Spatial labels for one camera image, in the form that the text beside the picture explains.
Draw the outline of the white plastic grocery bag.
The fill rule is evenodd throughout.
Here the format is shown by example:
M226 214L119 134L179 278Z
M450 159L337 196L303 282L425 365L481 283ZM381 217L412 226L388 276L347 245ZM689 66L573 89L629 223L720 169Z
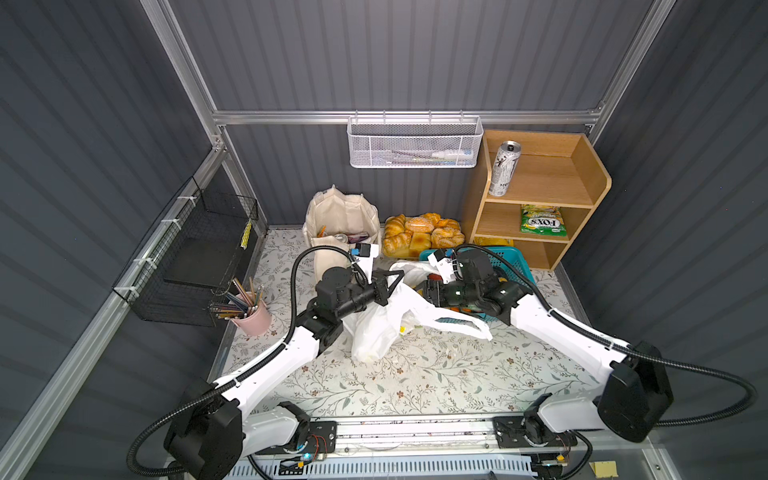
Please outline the white plastic grocery bag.
M372 303L360 313L343 320L352 338L354 361L373 363L382 359L391 346L416 327L466 335L479 340L493 339L486 322L470 315L437 307L416 291L416 286L439 270L426 262L398 261L390 269L402 270L404 278L395 287L385 306Z

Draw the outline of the cream canvas tote bag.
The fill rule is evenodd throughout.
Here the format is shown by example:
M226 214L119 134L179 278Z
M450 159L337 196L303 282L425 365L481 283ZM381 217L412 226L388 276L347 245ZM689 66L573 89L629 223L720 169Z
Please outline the cream canvas tote bag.
M347 236L368 233L365 243L381 244L378 209L362 194L345 194L335 185L316 193L311 199L302 227L309 247L329 245L345 251L355 244Z

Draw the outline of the purple Fox's candy bag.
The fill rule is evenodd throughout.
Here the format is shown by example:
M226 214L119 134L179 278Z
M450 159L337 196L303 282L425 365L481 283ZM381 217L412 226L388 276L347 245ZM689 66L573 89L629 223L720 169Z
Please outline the purple Fox's candy bag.
M363 243L367 241L369 238L370 238L370 235L368 233L350 234L347 236L347 243L348 244Z

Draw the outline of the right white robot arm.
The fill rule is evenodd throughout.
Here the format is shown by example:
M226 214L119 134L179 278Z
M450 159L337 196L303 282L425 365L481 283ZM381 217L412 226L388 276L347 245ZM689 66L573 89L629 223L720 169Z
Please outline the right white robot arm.
M487 247L468 244L437 249L428 261L444 281L426 281L424 294L431 303L479 310L547 343L594 378L592 390L542 394L525 410L518 427L533 446L544 446L560 434L598 430L640 443L657 427L723 420L747 410L758 399L754 385L742 377L665 359L647 342L630 344L565 315L522 271ZM669 369L737 385L744 395L712 413L665 419L674 401Z

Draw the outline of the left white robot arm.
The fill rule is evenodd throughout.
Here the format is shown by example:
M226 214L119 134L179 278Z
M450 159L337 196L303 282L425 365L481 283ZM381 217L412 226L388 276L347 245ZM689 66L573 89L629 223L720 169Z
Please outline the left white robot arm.
M222 479L241 458L275 446L302 443L308 416L291 403L282 403L259 419L252 410L291 373L314 361L340 336L343 320L372 303L388 304L402 282L402 270L366 272L352 253L337 248L349 264L327 269L316 284L315 297L298 309L297 289L290 289L290 323L286 335L267 351L230 375L212 383L191 385L176 409L154 421L130 445L130 472L149 478L190 474L195 479ZM138 452L161 427L168 429L165 450L176 466L141 464Z

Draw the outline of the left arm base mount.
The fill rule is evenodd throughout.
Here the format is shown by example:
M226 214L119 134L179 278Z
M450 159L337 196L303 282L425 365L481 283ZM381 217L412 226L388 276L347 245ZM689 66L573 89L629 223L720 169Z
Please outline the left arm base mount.
M300 424L294 437L278 451L287 454L330 454L336 450L338 423L311 420Z

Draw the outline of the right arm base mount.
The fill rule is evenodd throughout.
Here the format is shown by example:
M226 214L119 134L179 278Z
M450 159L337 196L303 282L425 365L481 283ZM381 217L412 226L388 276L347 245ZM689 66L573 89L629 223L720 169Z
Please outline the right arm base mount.
M553 433L542 421L524 415L492 418L493 433L500 448L570 448L578 441L569 433Z

